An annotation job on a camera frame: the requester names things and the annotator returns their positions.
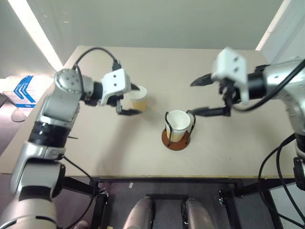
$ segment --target cable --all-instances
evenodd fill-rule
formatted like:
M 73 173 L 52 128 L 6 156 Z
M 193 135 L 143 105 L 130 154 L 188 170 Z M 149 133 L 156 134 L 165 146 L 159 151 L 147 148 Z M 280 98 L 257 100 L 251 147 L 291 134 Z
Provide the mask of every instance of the cable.
M 302 214 L 300 208 L 297 206 L 297 204 L 295 203 L 294 199 L 292 198 L 288 188 L 287 188 L 287 185 L 284 181 L 284 178 L 282 176 L 282 172 L 281 172 L 281 168 L 280 168 L 280 154 L 281 154 L 281 151 L 282 151 L 282 148 L 284 145 L 287 145 L 288 143 L 292 142 L 293 140 L 295 140 L 295 135 L 290 135 L 284 142 L 281 143 L 281 145 L 278 147 L 278 150 L 277 150 L 277 153 L 276 153 L 276 168 L 277 168 L 277 173 L 280 177 L 280 180 L 281 180 L 281 183 L 283 185 L 283 188 L 286 192 L 286 194 L 288 195 L 288 198 L 290 199 L 292 205 L 294 206 L 295 210 L 297 211 L 297 213 L 299 214 L 299 216 L 301 217 L 301 219 L 303 220 L 303 222 L 305 223 L 305 217 L 304 215 Z
M 112 59 L 113 59 L 113 62 L 118 62 L 118 60 L 114 57 L 114 55 L 109 52 L 107 49 L 104 49 L 104 48 L 101 48 L 101 47 L 93 47 L 93 48 L 90 48 L 88 49 L 87 51 L 85 51 L 82 55 L 79 56 L 79 58 L 77 58 L 77 60 L 75 61 L 74 66 L 78 65 L 78 63 L 81 61 L 81 59 L 86 55 L 88 54 L 89 52 L 93 51 L 93 50 L 102 50 L 104 51 L 105 53 L 107 53 Z
M 295 224 L 295 225 L 297 225 L 297 226 L 303 228 L 303 225 L 302 225 L 302 224 L 300 224 L 300 223 L 294 221 L 293 219 L 290 219 L 290 218 L 288 218 L 288 217 L 286 217 L 286 216 L 284 216 L 284 215 L 278 213 L 277 210 L 275 210 L 273 207 L 271 207 L 271 206 L 269 205 L 269 203 L 265 200 L 265 198 L 264 198 L 264 196 L 263 196 L 263 188 L 262 188 L 262 172 L 263 172 L 263 168 L 264 168 L 264 166 L 265 166 L 267 160 L 268 160 L 277 150 L 278 150 L 278 147 L 275 148 L 275 149 L 274 149 L 274 150 L 273 150 L 273 151 L 263 160 L 263 162 L 262 162 L 262 164 L 261 164 L 261 167 L 260 167 L 259 173 L 258 173 L 258 178 L 257 178 L 259 195 L 260 195 L 262 201 L 264 202 L 264 204 L 265 204 L 272 212 L 274 212 L 277 216 L 279 216 L 279 217 L 281 217 L 281 218 L 283 218 L 283 219 L 286 219 L 287 221 L 289 221 L 289 222 L 291 222 L 291 223 L 293 223 L 293 224 Z
M 71 165 L 75 166 L 76 168 L 78 168 L 81 172 L 83 172 L 84 174 L 86 174 L 86 176 L 90 179 L 90 181 L 93 181 L 93 178 L 85 171 L 83 170 L 82 168 L 80 168 L 78 165 L 76 165 L 75 163 L 73 163 L 72 161 L 70 161 L 66 156 L 63 156 L 63 158 L 68 161 Z M 90 199 L 90 202 L 87 206 L 87 208 L 85 209 L 84 213 L 72 224 L 70 224 L 69 226 L 67 226 L 66 228 L 64 229 L 70 229 L 72 228 L 75 224 L 77 224 L 79 221 L 81 221 L 81 219 L 84 217 L 84 215 L 86 215 L 86 213 L 88 212 L 92 202 L 93 202 L 93 199 L 94 199 L 94 196 L 95 196 L 95 187 L 93 187 L 93 193 L 92 193 L 92 196 L 91 196 L 91 199 Z
M 248 112 L 248 111 L 252 111 L 262 105 L 264 105 L 265 103 L 267 103 L 270 99 L 272 99 L 274 96 L 276 96 L 276 94 L 278 94 L 303 68 L 305 67 L 305 59 L 302 60 L 299 65 L 296 66 L 296 68 L 294 68 L 292 70 L 292 72 L 290 72 L 285 79 L 283 79 L 278 86 L 268 95 L 266 95 L 263 99 L 261 99 L 259 102 L 257 102 L 256 104 L 246 108 L 246 109 L 240 109 L 238 107 L 232 106 L 232 108 L 236 111 L 239 112 Z

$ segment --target beige table surface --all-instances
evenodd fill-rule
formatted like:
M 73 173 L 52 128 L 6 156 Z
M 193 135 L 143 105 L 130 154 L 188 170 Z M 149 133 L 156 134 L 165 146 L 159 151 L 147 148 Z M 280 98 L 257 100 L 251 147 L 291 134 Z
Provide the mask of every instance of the beige table surface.
M 79 46 L 65 67 L 71 67 L 88 46 Z M 190 83 L 209 73 L 220 50 L 110 47 L 132 82 L 148 90 L 148 110 L 118 116 L 114 108 L 81 110 L 68 139 L 66 156 L 92 176 L 153 177 L 256 177 L 263 159 L 293 131 L 281 101 L 232 117 L 197 117 L 191 142 L 182 151 L 171 151 L 161 142 L 164 114 L 171 110 L 223 106 L 218 85 L 193 87 Z M 248 72 L 266 60 L 256 51 L 239 51 L 248 60 Z M 100 51 L 80 63 L 83 74 L 98 81 L 111 71 L 111 59 Z M 33 109 L 0 157 L 0 173 L 12 173 L 22 143 L 28 139 L 42 100 Z M 130 101 L 125 97 L 125 108 Z M 282 173 L 293 176 L 293 144 L 281 156 Z M 67 176 L 83 173 L 65 162 Z M 277 175 L 275 158 L 265 166 L 266 177 Z

